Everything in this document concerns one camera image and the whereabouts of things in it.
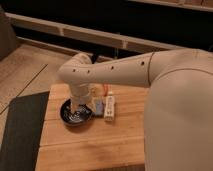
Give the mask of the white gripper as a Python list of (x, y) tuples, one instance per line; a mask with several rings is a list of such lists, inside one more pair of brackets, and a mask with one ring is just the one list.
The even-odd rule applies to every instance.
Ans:
[(71, 112), (74, 113), (80, 105), (91, 102), (88, 84), (70, 85)]

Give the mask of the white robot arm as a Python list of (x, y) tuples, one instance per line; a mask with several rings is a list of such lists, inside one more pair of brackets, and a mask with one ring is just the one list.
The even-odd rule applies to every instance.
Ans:
[(96, 64), (79, 53), (58, 74), (79, 104), (88, 102), (90, 83), (148, 88), (145, 170), (213, 171), (212, 52), (176, 49)]

